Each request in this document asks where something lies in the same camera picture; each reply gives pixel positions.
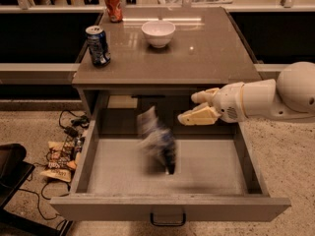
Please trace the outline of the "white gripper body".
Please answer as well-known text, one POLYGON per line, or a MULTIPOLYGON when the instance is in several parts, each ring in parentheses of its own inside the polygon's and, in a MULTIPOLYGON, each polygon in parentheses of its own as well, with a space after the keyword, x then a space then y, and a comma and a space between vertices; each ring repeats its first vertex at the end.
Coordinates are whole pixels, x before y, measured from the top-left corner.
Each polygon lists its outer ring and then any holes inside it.
POLYGON ((242 108, 243 83, 229 84, 220 88, 213 99, 213 107, 226 123, 242 122, 246 119, 242 108))

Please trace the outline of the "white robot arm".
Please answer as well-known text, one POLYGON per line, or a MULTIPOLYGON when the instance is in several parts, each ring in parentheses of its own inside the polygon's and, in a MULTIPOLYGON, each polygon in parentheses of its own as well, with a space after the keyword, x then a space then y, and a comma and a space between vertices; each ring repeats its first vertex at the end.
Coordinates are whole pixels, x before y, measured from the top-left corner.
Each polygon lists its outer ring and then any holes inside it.
POLYGON ((296 62, 278 78, 234 83, 195 92, 197 106, 178 116, 186 126, 213 125, 219 119, 237 123, 252 117, 276 121, 307 122, 315 116, 315 64, 296 62))

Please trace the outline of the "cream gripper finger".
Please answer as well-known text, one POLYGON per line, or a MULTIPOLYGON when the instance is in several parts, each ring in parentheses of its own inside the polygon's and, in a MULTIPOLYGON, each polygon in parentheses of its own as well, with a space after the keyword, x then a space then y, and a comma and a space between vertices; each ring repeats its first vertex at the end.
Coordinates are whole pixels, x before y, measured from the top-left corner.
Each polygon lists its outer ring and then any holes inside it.
POLYGON ((186 126, 203 126, 215 124, 220 117, 221 115, 216 111, 216 109, 205 102, 191 110, 179 114, 178 121, 182 125, 186 126))
POLYGON ((212 104, 213 98, 219 90, 220 90, 219 88, 209 88, 206 90, 195 92, 191 95, 191 100, 194 103, 199 103, 199 104, 205 103, 205 102, 212 104))

